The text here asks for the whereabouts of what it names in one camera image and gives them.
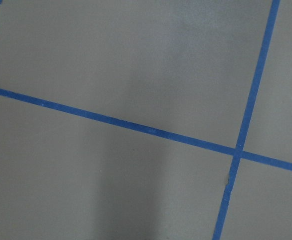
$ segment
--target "gray tile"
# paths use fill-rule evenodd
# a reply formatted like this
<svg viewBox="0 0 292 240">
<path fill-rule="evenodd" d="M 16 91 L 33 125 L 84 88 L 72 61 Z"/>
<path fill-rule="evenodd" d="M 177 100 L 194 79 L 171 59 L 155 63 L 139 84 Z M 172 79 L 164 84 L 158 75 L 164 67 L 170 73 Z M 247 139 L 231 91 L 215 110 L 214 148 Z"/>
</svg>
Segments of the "gray tile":
<svg viewBox="0 0 292 240">
<path fill-rule="evenodd" d="M 292 172 L 243 159 L 222 240 L 292 240 Z"/>
<path fill-rule="evenodd" d="M 292 1 L 281 1 L 245 150 L 292 162 Z"/>
<path fill-rule="evenodd" d="M 0 240 L 210 239 L 230 161 L 0 97 Z"/>
<path fill-rule="evenodd" d="M 5 0 L 0 88 L 234 147 L 270 0 Z"/>
</svg>

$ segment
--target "gray floor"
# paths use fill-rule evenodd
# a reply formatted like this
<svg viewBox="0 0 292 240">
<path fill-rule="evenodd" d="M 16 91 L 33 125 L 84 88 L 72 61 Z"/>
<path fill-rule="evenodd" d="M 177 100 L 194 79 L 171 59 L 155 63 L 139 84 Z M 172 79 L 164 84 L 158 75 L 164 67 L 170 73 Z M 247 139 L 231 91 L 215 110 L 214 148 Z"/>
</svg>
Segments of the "gray floor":
<svg viewBox="0 0 292 240">
<path fill-rule="evenodd" d="M 4 0 L 0 88 L 234 148 L 270 0 Z M 292 162 L 292 2 L 245 151 Z M 210 240 L 230 155 L 0 96 L 0 240 Z M 222 240 L 292 239 L 292 172 L 243 159 Z"/>
</svg>

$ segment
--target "grid square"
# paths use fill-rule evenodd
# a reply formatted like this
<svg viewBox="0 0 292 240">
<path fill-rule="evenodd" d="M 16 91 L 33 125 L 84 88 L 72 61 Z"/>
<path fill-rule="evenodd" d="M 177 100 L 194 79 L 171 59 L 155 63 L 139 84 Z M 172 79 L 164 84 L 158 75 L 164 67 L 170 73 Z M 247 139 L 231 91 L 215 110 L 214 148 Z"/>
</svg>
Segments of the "grid square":
<svg viewBox="0 0 292 240">
<path fill-rule="evenodd" d="M 222 240 L 292 240 L 292 172 L 242 159 Z"/>
<path fill-rule="evenodd" d="M 234 147 L 270 4 L 5 1 L 0 88 Z"/>
<path fill-rule="evenodd" d="M 0 97 L 0 240 L 210 239 L 230 162 Z"/>
<path fill-rule="evenodd" d="M 292 162 L 291 1 L 281 1 L 245 150 Z"/>
</svg>

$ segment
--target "gray surface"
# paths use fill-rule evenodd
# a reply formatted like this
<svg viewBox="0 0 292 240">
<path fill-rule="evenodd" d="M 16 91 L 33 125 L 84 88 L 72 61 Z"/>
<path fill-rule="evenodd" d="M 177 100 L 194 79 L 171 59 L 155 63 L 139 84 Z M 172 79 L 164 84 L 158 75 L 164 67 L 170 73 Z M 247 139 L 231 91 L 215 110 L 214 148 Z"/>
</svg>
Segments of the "gray surface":
<svg viewBox="0 0 292 240">
<path fill-rule="evenodd" d="M 0 97 L 0 240 L 210 239 L 230 161 Z"/>
<path fill-rule="evenodd" d="M 0 88 L 234 147 L 270 0 L 5 0 Z"/>
<path fill-rule="evenodd" d="M 281 1 L 245 150 L 292 162 L 292 1 Z"/>
<path fill-rule="evenodd" d="M 292 172 L 243 159 L 222 240 L 292 240 Z"/>
</svg>

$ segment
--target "blue grid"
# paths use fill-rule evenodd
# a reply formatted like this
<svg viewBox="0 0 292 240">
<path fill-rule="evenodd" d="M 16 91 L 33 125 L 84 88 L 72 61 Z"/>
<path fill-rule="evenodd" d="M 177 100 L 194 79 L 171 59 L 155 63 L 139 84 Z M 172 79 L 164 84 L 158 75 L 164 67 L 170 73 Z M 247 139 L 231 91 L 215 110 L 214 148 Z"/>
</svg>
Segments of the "blue grid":
<svg viewBox="0 0 292 240">
<path fill-rule="evenodd" d="M 269 13 L 268 21 L 267 21 L 267 26 L 266 26 L 266 30 L 265 30 L 259 58 L 258 58 L 258 63 L 256 66 L 254 78 L 252 81 L 246 109 L 244 112 L 242 124 L 240 127 L 240 132 L 239 132 L 239 136 L 238 136 L 237 144 L 235 148 L 223 146 L 223 145 L 216 144 L 209 141 L 196 139 L 196 138 L 185 136 L 185 135 L 176 134 L 173 132 L 164 131 L 161 129 L 157 129 L 157 128 L 153 128 L 153 127 L 149 127 L 149 126 L 145 126 L 145 125 L 141 125 L 141 124 L 137 124 L 137 123 L 121 120 L 121 119 L 117 119 L 114 117 L 59 104 L 56 102 L 51 102 L 44 99 L 39 99 L 39 98 L 31 97 L 28 95 L 15 93 L 15 92 L 4 90 L 1 88 L 0 88 L 0 96 L 233 156 L 231 167 L 229 170 L 228 184 L 225 186 L 225 190 L 224 190 L 224 194 L 221 201 L 219 214 L 218 214 L 218 218 L 217 218 L 217 222 L 215 226 L 214 235 L 212 238 L 213 240 L 219 240 L 221 237 L 223 225 L 226 219 L 228 205 L 231 198 L 231 192 L 234 187 L 234 183 L 236 180 L 236 175 L 237 175 L 241 158 L 292 171 L 291 162 L 259 155 L 256 153 L 243 151 L 246 137 L 248 134 L 249 124 L 250 124 L 252 113 L 254 110 L 254 105 L 257 98 L 258 89 L 259 89 L 261 78 L 262 78 L 262 73 L 264 70 L 264 66 L 265 66 L 265 62 L 266 62 L 266 58 L 267 58 L 267 54 L 268 54 L 268 50 L 270 46 L 272 32 L 275 26 L 279 4 L 280 4 L 280 0 L 273 0 L 272 5 L 271 5 L 271 9 L 270 9 L 270 13 Z"/>
</svg>

